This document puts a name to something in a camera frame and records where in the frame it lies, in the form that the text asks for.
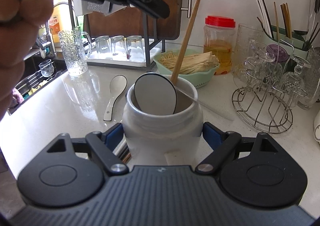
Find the wooden cutting board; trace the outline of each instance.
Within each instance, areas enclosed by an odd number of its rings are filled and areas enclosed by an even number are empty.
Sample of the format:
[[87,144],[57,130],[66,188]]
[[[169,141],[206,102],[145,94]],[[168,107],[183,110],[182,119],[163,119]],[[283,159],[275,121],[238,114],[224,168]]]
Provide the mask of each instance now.
[[[170,8],[167,19],[157,20],[157,35],[159,39],[175,40],[180,35],[182,0],[164,0]],[[116,35],[143,36],[143,13],[137,8],[126,7],[111,15],[93,12],[89,16],[91,36],[96,38],[102,35],[110,37]],[[153,19],[148,17],[149,35],[153,38]]]

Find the white ceramic jar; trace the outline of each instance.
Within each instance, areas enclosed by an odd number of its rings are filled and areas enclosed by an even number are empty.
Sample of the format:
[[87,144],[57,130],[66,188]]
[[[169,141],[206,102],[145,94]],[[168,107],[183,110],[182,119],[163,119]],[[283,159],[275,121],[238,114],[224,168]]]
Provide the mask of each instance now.
[[[196,88],[187,80],[178,78],[176,86],[198,98]],[[150,115],[136,107],[133,89],[134,85],[128,90],[122,124],[134,164],[192,165],[203,127],[200,105],[177,92],[175,114]]]

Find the human hand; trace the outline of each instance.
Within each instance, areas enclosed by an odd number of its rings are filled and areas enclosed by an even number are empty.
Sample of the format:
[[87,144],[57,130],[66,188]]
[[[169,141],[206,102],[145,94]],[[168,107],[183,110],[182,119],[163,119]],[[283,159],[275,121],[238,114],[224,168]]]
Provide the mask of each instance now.
[[12,101],[12,89],[23,75],[23,58],[52,11],[52,0],[0,0],[0,21],[9,21],[17,13],[22,17],[17,23],[0,25],[0,120]]

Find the red lid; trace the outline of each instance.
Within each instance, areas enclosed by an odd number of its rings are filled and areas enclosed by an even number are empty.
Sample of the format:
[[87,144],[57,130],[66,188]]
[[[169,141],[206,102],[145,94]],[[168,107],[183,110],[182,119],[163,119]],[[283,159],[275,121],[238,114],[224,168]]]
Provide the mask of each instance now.
[[232,18],[212,15],[208,15],[208,17],[205,18],[205,24],[228,28],[236,27],[236,22]]

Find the purple lid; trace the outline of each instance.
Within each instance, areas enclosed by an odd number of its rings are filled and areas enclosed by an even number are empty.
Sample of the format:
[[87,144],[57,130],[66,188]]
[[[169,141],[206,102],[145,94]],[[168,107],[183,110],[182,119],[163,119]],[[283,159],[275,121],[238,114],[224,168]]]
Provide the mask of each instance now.
[[[278,57],[278,44],[270,44],[267,47],[267,52],[271,52],[270,50],[272,50],[272,52],[274,53],[274,55],[276,56],[275,62],[277,61],[277,57]],[[279,46],[279,60],[278,62],[286,62],[289,58],[289,55],[287,54],[286,50],[284,48],[282,48],[281,46]]]

